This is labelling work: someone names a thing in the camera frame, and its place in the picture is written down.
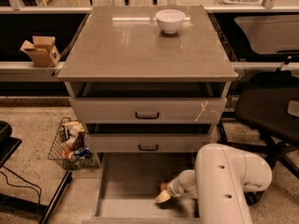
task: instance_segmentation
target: black basket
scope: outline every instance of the black basket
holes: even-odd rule
[[[50,152],[48,154],[48,159],[51,161],[56,162],[58,165],[62,166],[65,170],[77,170],[82,168],[98,168],[98,163],[96,161],[96,158],[94,157],[94,154],[91,155],[89,159],[64,159],[62,156],[62,145],[61,145],[61,134],[62,134],[62,127],[63,124],[73,121],[71,118],[63,118],[58,131],[55,135],[53,144],[50,148]]]

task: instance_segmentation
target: bowl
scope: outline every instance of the bowl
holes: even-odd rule
[[[165,9],[156,13],[159,27],[166,34],[175,33],[185,20],[185,13],[175,9]]]

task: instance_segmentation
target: cable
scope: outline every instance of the cable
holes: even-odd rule
[[[26,188],[26,189],[32,189],[32,190],[34,190],[34,191],[36,192],[37,197],[38,197],[38,203],[37,203],[37,214],[38,214],[38,207],[39,207],[39,205],[40,205],[40,199],[41,199],[42,188],[39,187],[39,186],[36,185],[36,184],[33,184],[33,183],[27,181],[26,179],[24,179],[24,178],[21,177],[20,175],[17,175],[15,172],[13,172],[12,170],[10,170],[10,169],[7,168],[6,166],[4,166],[4,165],[0,165],[0,167],[3,167],[4,169],[6,169],[7,171],[9,171],[10,173],[12,173],[13,175],[15,175],[16,177],[18,177],[19,179],[21,179],[22,181],[24,181],[25,183],[28,183],[28,184],[30,184],[30,185],[32,185],[32,186],[34,186],[34,187],[36,187],[36,188],[39,189],[39,191],[38,191],[37,189],[35,189],[35,188],[33,188],[33,187],[28,187],[28,186],[23,186],[23,185],[14,185],[14,184],[10,184],[10,183],[8,182],[7,175],[0,171],[0,174],[2,174],[2,175],[6,178],[7,184],[10,185],[11,187],[14,187],[14,188]]]

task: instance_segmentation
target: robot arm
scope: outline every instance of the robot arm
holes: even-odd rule
[[[209,144],[199,150],[195,170],[183,171],[170,181],[156,201],[171,196],[198,198],[203,224],[251,224],[244,192],[265,190],[271,181],[271,168],[260,156]]]

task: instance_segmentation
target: open cardboard box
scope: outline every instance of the open cardboard box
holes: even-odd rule
[[[55,67],[61,55],[55,46],[53,36],[33,36],[33,42],[25,40],[21,45],[21,51],[25,52],[36,66]]]

